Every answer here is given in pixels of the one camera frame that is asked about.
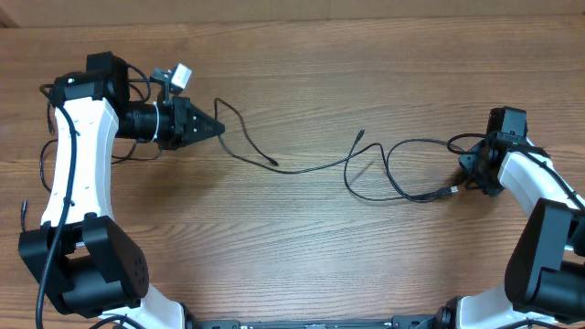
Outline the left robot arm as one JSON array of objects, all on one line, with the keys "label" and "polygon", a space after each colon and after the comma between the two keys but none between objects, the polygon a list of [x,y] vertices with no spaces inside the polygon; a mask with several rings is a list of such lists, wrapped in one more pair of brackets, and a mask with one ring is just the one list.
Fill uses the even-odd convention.
[{"label": "left robot arm", "polygon": [[141,101],[130,97],[131,70],[110,52],[92,54],[85,70],[45,88],[58,126],[55,172],[41,224],[20,235],[18,251],[38,299],[59,313],[133,328],[193,328],[194,316],[153,286],[144,253],[115,222],[112,148],[129,139],[176,150],[225,127],[183,96],[188,67],[156,69],[145,81],[160,92]]}]

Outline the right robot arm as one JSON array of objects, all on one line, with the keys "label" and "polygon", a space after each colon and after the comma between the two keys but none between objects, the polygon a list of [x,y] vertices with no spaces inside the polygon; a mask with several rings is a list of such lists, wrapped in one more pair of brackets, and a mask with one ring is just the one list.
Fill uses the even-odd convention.
[{"label": "right robot arm", "polygon": [[479,143],[459,154],[462,170],[488,196],[508,191],[527,216],[503,283],[457,298],[437,315],[443,328],[522,328],[584,319],[584,267],[564,260],[584,254],[584,199],[527,137],[527,113],[494,108]]}]

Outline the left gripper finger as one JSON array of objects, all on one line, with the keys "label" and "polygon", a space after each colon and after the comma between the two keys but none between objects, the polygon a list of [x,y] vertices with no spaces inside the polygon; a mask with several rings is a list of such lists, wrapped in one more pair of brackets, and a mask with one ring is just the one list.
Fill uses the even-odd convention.
[{"label": "left gripper finger", "polygon": [[199,135],[221,135],[225,132],[226,128],[223,123],[207,115],[196,105],[191,104],[189,112],[191,115],[191,123],[189,126],[192,133]]},{"label": "left gripper finger", "polygon": [[185,136],[185,146],[189,146],[194,143],[199,143],[207,139],[220,136],[224,132],[225,132],[224,127],[214,128],[209,131],[204,131],[203,129],[197,129],[196,131],[192,130]]}]

